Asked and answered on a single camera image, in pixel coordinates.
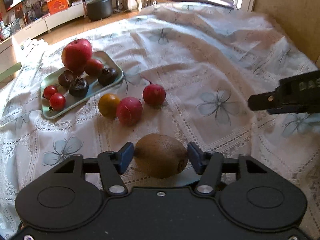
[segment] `wooden floor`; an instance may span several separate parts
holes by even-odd
[[[40,39],[44,39],[49,45],[55,44],[58,41],[62,41],[66,38],[72,37],[74,35],[98,28],[100,26],[120,21],[122,19],[128,19],[134,17],[138,14],[138,12],[121,12],[118,14],[113,14],[107,19],[103,19],[96,22],[91,22],[88,18],[77,18],[72,21],[69,21],[63,25],[60,25],[51,30],[50,33],[46,32],[36,39],[39,41]]]

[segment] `cabinet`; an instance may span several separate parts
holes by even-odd
[[[47,24],[48,30],[59,26],[60,24],[71,21],[75,18],[84,16],[84,4],[77,4],[69,7],[67,10],[55,13],[45,18],[45,22]]]
[[[38,19],[23,29],[19,30],[13,36],[18,44],[24,42],[27,38],[34,39],[35,37],[50,32],[50,29],[59,26],[60,24],[66,23],[75,18],[84,16],[86,17],[85,4],[80,3],[69,7],[68,9],[47,16],[45,18]]]

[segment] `mangosteen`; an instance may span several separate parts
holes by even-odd
[[[89,85],[87,81],[81,77],[77,77],[70,85],[69,93],[70,95],[81,98],[85,97],[88,93]]]
[[[73,73],[70,70],[66,70],[58,77],[59,84],[65,88],[69,88],[73,80]]]
[[[98,82],[105,87],[114,82],[117,76],[118,73],[114,68],[103,68],[98,76]]]

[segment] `black stool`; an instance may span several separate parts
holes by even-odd
[[[112,15],[111,0],[95,0],[87,3],[88,18],[91,21],[98,21],[108,18]]]

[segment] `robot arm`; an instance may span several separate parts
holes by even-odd
[[[267,110],[269,114],[320,113],[320,70],[284,78],[279,83],[273,92],[251,96],[249,108]]]

